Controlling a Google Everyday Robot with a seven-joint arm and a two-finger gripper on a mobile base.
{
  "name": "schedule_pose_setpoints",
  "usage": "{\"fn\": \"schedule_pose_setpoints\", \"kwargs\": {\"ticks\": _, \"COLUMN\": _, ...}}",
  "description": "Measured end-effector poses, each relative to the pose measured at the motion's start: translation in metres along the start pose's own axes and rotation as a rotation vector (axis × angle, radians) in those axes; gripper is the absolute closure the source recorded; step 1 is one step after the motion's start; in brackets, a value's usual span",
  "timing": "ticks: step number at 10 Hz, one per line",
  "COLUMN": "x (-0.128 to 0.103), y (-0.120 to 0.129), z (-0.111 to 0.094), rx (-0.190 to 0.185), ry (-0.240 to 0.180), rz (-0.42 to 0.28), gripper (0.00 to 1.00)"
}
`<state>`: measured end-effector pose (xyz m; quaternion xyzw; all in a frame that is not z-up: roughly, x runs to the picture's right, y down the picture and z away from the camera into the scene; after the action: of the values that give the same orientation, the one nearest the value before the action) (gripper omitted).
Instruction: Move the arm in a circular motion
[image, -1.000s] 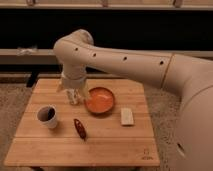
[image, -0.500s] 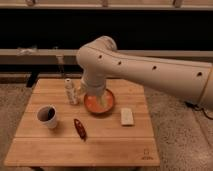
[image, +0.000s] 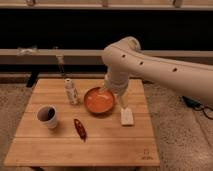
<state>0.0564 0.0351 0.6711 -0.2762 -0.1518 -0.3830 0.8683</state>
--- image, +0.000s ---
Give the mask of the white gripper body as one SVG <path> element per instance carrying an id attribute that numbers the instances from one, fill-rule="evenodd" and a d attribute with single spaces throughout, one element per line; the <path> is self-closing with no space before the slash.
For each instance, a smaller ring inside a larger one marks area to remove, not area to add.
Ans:
<path id="1" fill-rule="evenodd" d="M 104 85 L 107 89 L 115 94 L 122 95 L 127 87 L 129 82 L 129 75 L 127 73 L 121 72 L 109 68 L 104 77 Z"/>

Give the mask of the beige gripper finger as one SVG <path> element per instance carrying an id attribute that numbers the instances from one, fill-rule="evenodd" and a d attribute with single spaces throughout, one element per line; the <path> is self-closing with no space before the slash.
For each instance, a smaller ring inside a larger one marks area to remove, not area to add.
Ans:
<path id="1" fill-rule="evenodd" d="M 125 109 L 128 107 L 128 93 L 125 92 L 119 97 L 120 106 Z"/>

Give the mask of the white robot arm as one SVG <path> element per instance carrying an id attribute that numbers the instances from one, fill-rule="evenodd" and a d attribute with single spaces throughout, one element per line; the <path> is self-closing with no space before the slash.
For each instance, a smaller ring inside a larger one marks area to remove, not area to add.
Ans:
<path id="1" fill-rule="evenodd" d="M 101 57 L 107 66 L 107 89 L 123 95 L 129 76 L 135 75 L 213 108 L 213 66 L 147 56 L 140 50 L 134 37 L 125 37 L 104 48 Z"/>

